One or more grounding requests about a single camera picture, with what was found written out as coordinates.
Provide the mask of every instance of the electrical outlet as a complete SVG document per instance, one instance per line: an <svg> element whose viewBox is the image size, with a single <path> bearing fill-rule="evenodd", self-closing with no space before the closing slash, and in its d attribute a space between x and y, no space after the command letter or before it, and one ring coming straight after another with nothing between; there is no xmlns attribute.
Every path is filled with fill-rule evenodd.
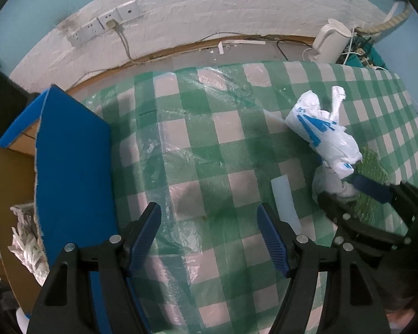
<svg viewBox="0 0 418 334"><path fill-rule="evenodd" d="M119 12L122 23L135 19L143 14L136 0L119 5L116 7L116 10Z"/></svg>
<svg viewBox="0 0 418 334"><path fill-rule="evenodd" d="M101 35L104 31L105 30L98 19L93 19L88 24L77 29L74 33L68 36L67 39L71 45L78 48L95 36Z"/></svg>
<svg viewBox="0 0 418 334"><path fill-rule="evenodd" d="M98 17L99 22L104 27L105 31L111 30L111 28L108 28L107 22L114 20L117 23L122 22L121 15L119 14L119 11L117 9L113 9L110 11L107 11L105 14L102 14Z"/></svg>

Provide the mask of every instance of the white foam block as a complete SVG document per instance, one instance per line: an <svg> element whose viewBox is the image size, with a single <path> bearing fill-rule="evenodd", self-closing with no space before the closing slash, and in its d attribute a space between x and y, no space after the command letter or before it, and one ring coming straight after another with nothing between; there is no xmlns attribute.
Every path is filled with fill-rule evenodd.
<svg viewBox="0 0 418 334"><path fill-rule="evenodd" d="M288 176L271 179L272 193L281 221L288 222L296 235L302 232L302 225L294 208Z"/></svg>

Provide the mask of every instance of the blue gripper pad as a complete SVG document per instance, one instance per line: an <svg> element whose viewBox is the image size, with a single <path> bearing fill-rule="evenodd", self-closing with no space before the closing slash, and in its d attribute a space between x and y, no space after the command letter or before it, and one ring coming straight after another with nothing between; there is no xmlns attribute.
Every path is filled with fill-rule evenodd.
<svg viewBox="0 0 418 334"><path fill-rule="evenodd" d="M288 250L263 205L260 205L257 209L257 224L275 269L280 271L285 277L288 277L290 271Z"/></svg>
<svg viewBox="0 0 418 334"><path fill-rule="evenodd" d="M161 225L161 207L157 203L150 202L139 218L138 223L141 225L141 228L135 243L130 248L128 269L131 273L140 270L144 265L147 253Z"/></svg>
<svg viewBox="0 0 418 334"><path fill-rule="evenodd" d="M390 203L393 193L388 186L382 185L373 179L363 175L356 175L353 178L352 185L363 194L376 199L379 203Z"/></svg>

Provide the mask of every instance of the cardboard box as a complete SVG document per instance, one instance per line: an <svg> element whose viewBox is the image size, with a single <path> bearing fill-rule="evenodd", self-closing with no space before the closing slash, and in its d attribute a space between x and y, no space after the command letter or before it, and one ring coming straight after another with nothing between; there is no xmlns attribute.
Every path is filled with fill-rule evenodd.
<svg viewBox="0 0 418 334"><path fill-rule="evenodd" d="M110 174L109 125L57 86L37 97L0 139L0 253L25 313L40 286L8 249L17 225L9 207L35 202L51 266L66 243L96 245L118 232Z"/></svg>

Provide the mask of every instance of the white container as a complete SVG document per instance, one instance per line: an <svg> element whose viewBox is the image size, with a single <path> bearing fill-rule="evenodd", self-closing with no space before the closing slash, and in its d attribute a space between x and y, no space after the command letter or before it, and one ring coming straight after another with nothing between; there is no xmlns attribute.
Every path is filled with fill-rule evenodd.
<svg viewBox="0 0 418 334"><path fill-rule="evenodd" d="M308 57L317 63L335 63L351 37L351 31L343 23L328 19L328 24L317 34Z"/></svg>

